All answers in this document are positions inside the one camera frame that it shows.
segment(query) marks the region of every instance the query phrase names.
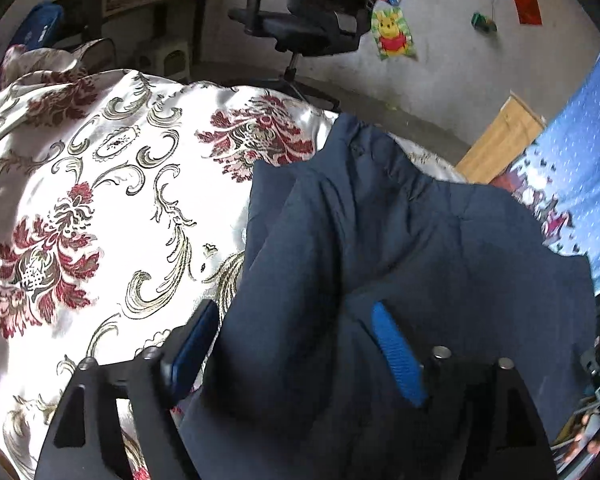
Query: screw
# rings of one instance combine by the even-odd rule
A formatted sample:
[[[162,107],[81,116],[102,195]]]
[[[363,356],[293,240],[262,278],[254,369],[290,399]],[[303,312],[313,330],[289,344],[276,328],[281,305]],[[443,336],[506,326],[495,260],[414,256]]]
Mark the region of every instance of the screw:
[[[513,370],[516,367],[514,362],[508,357],[501,357],[498,359],[498,366],[503,370]]]
[[[157,346],[148,346],[147,348],[142,350],[142,359],[146,359],[147,361],[149,359],[153,359],[158,355],[159,352],[160,350],[158,350]]]
[[[88,368],[97,366],[98,362],[93,357],[87,356],[78,364],[80,370],[88,370]]]
[[[433,357],[436,359],[449,359],[451,357],[451,350],[446,346],[434,346],[432,352]]]

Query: floral bedspread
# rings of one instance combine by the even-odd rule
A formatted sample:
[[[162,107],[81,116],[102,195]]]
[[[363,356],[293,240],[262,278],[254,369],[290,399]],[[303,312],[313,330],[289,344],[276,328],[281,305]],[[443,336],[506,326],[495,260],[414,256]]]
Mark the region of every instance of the floral bedspread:
[[[310,158],[336,115],[263,89],[86,75],[55,50],[10,56],[0,92],[0,448],[32,479],[81,359],[131,359],[202,298],[226,312],[253,162]],[[462,181],[399,142],[427,173]],[[134,478],[148,478],[128,401],[119,412]]]

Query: white wall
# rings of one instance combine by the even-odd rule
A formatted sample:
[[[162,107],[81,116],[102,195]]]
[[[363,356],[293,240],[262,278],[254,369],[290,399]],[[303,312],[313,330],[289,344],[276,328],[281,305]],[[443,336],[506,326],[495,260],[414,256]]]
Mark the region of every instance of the white wall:
[[[513,0],[496,0],[498,33],[476,32],[471,16],[491,14],[491,0],[403,0],[418,59],[382,61],[370,34],[355,53],[303,59],[300,75],[398,105],[473,143],[513,90],[538,114],[554,117],[589,73],[600,34],[576,0],[538,0],[542,27],[520,25]],[[250,38],[226,19],[245,0],[210,0],[203,59],[282,70],[289,54],[274,40]],[[285,10],[285,0],[263,0],[265,10]]]

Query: floor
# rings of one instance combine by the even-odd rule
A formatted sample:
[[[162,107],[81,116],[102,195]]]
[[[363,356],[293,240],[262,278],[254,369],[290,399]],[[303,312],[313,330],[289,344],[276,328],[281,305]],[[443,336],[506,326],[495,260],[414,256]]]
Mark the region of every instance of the floor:
[[[267,78],[276,75],[273,70],[219,62],[203,62],[194,66],[191,71],[193,81],[208,80],[219,84],[232,78]],[[365,123],[376,124],[392,134],[412,140],[451,164],[457,164],[469,150],[467,143],[448,131],[400,109],[390,109],[382,101],[345,90],[332,83],[305,77],[299,77],[298,80],[339,99],[342,111],[356,115]]]

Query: bed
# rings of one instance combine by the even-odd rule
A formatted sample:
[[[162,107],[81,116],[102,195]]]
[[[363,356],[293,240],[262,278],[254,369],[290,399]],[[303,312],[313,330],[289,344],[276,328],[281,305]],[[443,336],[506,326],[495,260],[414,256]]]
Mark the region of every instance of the bed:
[[[310,158],[336,114],[257,88],[183,86],[130,70],[87,75],[51,49],[10,50],[4,63],[0,449],[32,479],[81,359],[107,364],[161,344],[202,298],[226,312],[254,161]],[[443,159],[396,141],[421,170],[464,182]],[[142,480],[129,410],[120,400]]]

